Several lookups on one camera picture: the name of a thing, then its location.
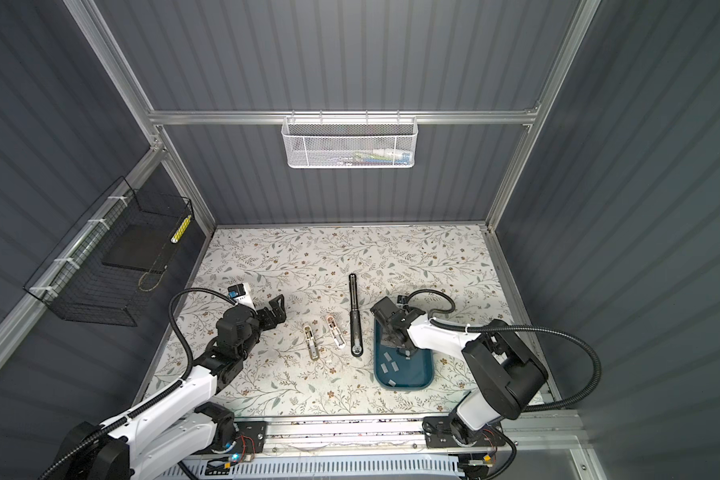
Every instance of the white wire basket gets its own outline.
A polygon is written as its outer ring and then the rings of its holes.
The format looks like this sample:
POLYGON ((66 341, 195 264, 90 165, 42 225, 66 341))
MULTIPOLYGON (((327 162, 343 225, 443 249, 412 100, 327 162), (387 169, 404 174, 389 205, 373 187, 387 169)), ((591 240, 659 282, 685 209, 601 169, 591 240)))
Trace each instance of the white wire basket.
POLYGON ((415 118, 332 124, 288 117, 282 122, 292 168, 410 168, 417 136, 415 118))

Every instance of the white robotic arm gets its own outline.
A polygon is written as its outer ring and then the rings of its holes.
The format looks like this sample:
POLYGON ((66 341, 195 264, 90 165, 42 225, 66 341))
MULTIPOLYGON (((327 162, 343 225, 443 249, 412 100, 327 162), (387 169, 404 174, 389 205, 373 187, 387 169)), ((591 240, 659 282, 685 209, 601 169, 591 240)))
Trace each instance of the white robotic arm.
MULTIPOLYGON (((371 307, 374 318, 397 343, 411 354, 419 349, 445 353, 464 361, 478 388, 470 392, 449 416, 450 431, 461 444, 470 443, 486 424, 515 419, 547 381, 548 373, 514 332, 494 334, 443 330, 432 324, 429 313, 406 304, 397 306, 385 297, 371 307), (506 355, 499 363, 493 356, 506 355)), ((491 326, 506 325, 493 320, 491 326)))
MULTIPOLYGON (((194 452, 208 446, 223 451, 234 443, 234 415, 209 400, 240 372, 261 331, 284 322, 286 314, 282 296, 269 302, 271 310, 256 311, 248 284, 228 290, 235 305, 224 312, 216 324, 218 337, 194 359, 188 377, 178 380, 180 386, 172 382, 138 405, 104 420, 100 427, 80 424, 64 440, 57 463, 89 435, 118 426, 91 448, 49 468, 41 478, 152 480, 194 452)), ((190 291, 208 293, 204 289, 190 291)))

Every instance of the wire mesh basket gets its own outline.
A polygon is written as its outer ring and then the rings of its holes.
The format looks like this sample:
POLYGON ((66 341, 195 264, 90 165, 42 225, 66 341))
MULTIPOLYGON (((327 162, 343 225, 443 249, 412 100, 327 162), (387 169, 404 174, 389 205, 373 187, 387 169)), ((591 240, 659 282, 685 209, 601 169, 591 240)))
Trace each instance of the wire mesh basket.
POLYGON ((288 117, 282 139, 292 168, 410 168, 416 119, 390 123, 303 123, 288 117))
POLYGON ((192 218, 187 198, 128 189, 69 255, 46 259, 55 274, 38 268, 24 289, 62 320, 136 326, 192 218))

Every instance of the black wire basket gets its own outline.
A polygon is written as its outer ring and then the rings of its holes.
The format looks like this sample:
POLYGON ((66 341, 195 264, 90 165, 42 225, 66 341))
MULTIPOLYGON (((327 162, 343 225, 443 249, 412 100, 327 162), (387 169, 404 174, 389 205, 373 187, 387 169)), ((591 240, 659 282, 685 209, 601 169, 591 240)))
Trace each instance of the black wire basket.
POLYGON ((128 189, 115 200, 72 251, 54 258, 54 249, 24 285, 62 320, 136 326, 194 217, 176 195, 128 189))

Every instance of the black screwdriver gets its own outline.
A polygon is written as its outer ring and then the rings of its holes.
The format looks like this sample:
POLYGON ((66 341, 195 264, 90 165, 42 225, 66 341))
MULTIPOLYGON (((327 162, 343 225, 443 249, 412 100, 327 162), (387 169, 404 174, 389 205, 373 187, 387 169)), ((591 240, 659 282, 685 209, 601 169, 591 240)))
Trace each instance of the black screwdriver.
POLYGON ((358 310, 358 276, 349 274, 349 334, 352 338, 352 355, 362 355, 362 330, 358 310))

